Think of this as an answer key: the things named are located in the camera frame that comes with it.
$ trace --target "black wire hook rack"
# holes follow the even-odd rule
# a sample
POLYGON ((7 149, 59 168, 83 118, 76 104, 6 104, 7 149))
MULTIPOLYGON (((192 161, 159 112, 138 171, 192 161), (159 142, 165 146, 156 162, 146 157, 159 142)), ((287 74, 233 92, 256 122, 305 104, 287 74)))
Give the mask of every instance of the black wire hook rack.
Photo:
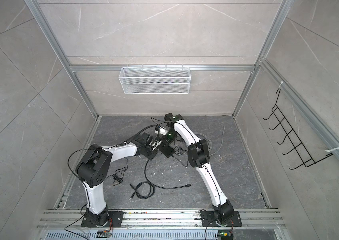
POLYGON ((283 139, 283 141, 282 141, 281 143, 277 142, 277 144, 282 145, 282 144, 284 143, 285 139, 288 138, 289 141, 291 142, 292 146, 293 146, 293 148, 292 148, 289 152, 287 152, 287 153, 282 153, 282 155, 287 155, 288 153, 290 153, 290 152, 292 152, 293 150, 295 150, 296 153, 297 153, 297 155, 299 156, 300 160, 302 161, 302 164, 300 164, 299 166, 294 167, 294 168, 290 168, 290 167, 289 167, 289 169, 294 170, 294 169, 297 169, 298 167, 300 167, 300 166, 302 166, 302 165, 304 165, 305 167, 309 167, 309 166, 312 166, 312 165, 314 165, 314 164, 316 164, 316 163, 318 163, 318 162, 320 162, 320 161, 326 159, 327 157, 332 156, 333 153, 329 153, 329 154, 327 154, 324 158, 322 158, 322 159, 320 159, 320 160, 318 160, 318 161, 315 161, 315 160, 313 159, 313 157, 311 156, 311 154, 309 153, 309 151, 308 151, 307 148, 305 147, 304 143, 301 141, 299 135, 297 135, 297 133, 295 132, 295 130, 293 129, 293 127, 292 127, 291 124, 289 123, 288 119, 284 116, 282 110, 281 110, 281 109, 278 107, 278 105, 277 105, 277 100, 279 99, 279 96, 280 96, 280 89, 278 89, 278 90, 276 91, 276 94, 277 94, 277 98, 276 98, 275 105, 274 105, 274 106, 272 107, 272 109, 271 109, 271 110, 272 110, 271 115, 270 115, 268 118, 263 118, 263 119, 264 119, 264 120, 268 120, 272 115, 275 116, 275 118, 276 118, 277 121, 278 121, 278 124, 277 124, 274 128, 272 128, 272 129, 271 129, 271 128, 268 128, 268 129, 272 131, 272 130, 275 130, 275 129, 280 125, 280 126, 283 128, 284 132, 285 132, 285 137, 284 137, 284 139, 283 139), (281 113, 281 115, 283 116, 283 118, 282 118, 281 120, 279 120, 279 118, 278 118, 277 115, 275 114, 275 111, 276 111, 276 110, 278 110, 278 111, 281 113), (288 125, 291 127, 291 131, 289 131, 289 132, 286 131, 285 127, 282 125, 282 121, 285 121, 285 122, 288 123, 288 125), (290 138, 290 134, 291 134, 291 133, 294 133, 294 134, 296 135, 297 139, 298 139, 298 142, 296 143, 296 145, 293 143, 292 139, 290 138), (302 147, 304 148, 304 150, 306 151, 306 153, 308 154, 309 159, 308 159, 307 161, 304 161, 304 160, 302 159, 302 157, 301 157, 299 151, 297 151, 297 147, 298 147, 298 146, 302 146, 302 147))

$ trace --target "robotic arm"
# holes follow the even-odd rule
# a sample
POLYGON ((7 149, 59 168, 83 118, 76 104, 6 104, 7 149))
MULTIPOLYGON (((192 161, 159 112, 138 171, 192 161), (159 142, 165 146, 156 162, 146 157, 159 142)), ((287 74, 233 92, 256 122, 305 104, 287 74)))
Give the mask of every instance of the robotic arm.
POLYGON ((163 149, 165 147, 171 149, 169 144, 174 141, 176 134, 179 134, 186 142, 188 161, 192 167, 196 168, 207 187, 212 200, 216 222, 221 225, 230 223, 231 218, 237 213, 221 190, 212 172, 206 140, 198 138, 187 126, 181 115, 173 116, 168 113, 165 115, 165 121, 169 130, 157 127, 158 136, 159 134, 162 135, 160 139, 144 132, 141 136, 136 136, 135 139, 121 146, 100 147, 93 144, 76 166, 76 173, 86 190, 86 216, 91 218, 96 226, 104 226, 108 219, 103 181, 110 163, 124 157, 138 155, 144 155, 149 160, 152 160, 158 150, 169 157, 172 153, 168 154, 163 149))

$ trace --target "wire basket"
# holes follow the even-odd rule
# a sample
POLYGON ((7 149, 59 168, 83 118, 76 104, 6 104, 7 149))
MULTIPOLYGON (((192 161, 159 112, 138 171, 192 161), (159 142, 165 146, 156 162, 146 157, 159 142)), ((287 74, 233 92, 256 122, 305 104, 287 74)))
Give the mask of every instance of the wire basket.
POLYGON ((188 67, 123 67, 119 80, 125 94, 189 93, 188 67))

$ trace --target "marble floor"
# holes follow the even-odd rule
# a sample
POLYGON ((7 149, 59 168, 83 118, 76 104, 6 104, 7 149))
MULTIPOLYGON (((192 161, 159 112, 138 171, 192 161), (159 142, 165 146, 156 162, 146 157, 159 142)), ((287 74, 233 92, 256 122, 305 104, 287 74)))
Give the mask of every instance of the marble floor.
MULTIPOLYGON (((225 126, 224 140, 221 149, 211 156, 210 163, 220 187, 227 195, 235 209, 263 209, 265 203, 252 166, 241 142, 239 132, 231 116, 184 116, 187 125, 193 132, 201 132, 212 141, 212 152, 216 151, 221 143, 222 131, 225 126)), ((92 143, 100 146, 109 146, 124 141, 143 127, 151 125, 149 116, 103 116, 96 130, 92 143)), ((154 134, 154 129, 146 130, 154 134)), ((176 142, 183 149, 184 143, 176 142)), ((187 155, 177 156, 184 164, 187 155)), ((124 180, 113 186, 112 177, 104 182, 104 195, 109 209, 199 209, 212 208, 211 199, 205 184, 196 170, 190 166, 184 167, 173 157, 166 158, 161 152, 148 163, 147 177, 156 185, 173 187, 192 184, 187 188, 174 190, 158 189, 148 199, 139 199, 136 196, 130 199, 134 192, 129 183, 136 186, 145 181, 144 165, 146 158, 128 157, 128 170, 124 180)), ((111 163, 108 175, 116 169, 126 166, 127 161, 121 159, 111 163)), ((142 195, 149 191, 148 185, 139 188, 142 195)), ((84 188, 76 179, 71 187, 66 209, 80 209, 86 203, 84 188)))

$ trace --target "coiled gray cable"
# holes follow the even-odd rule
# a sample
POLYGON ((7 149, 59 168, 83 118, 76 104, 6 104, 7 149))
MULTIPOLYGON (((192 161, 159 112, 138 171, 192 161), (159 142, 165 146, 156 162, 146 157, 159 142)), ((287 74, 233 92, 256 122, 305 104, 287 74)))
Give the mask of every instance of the coiled gray cable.
MULTIPOLYGON (((221 146, 223 145, 224 131, 225 131, 225 126, 223 128, 223 134, 221 136, 220 147, 219 147, 219 149, 217 151, 215 151, 214 153, 210 154, 210 156, 213 156, 214 154, 216 154, 220 150, 221 146)), ((200 133, 200 132, 194 132, 194 133, 205 137, 205 140, 207 141, 207 145, 208 145, 208 152, 211 152, 212 151, 212 141, 211 141, 211 139, 207 135, 205 135, 203 133, 200 133)))

